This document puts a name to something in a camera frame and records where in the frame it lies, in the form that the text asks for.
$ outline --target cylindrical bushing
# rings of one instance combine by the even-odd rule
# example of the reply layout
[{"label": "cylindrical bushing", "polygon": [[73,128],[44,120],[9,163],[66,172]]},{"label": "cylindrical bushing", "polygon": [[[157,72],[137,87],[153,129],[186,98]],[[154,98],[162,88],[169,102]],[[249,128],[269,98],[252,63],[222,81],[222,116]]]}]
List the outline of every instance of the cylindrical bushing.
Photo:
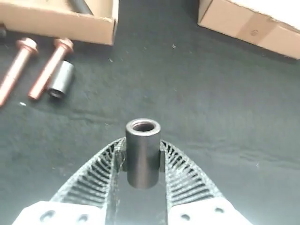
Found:
[{"label": "cylindrical bushing", "polygon": [[56,98],[62,98],[66,95],[73,78],[74,66],[67,61],[62,61],[56,67],[53,76],[50,78],[47,87],[48,94]]},{"label": "cylindrical bushing", "polygon": [[159,178],[160,124],[136,119],[126,125],[127,180],[138,189],[151,188]]}]

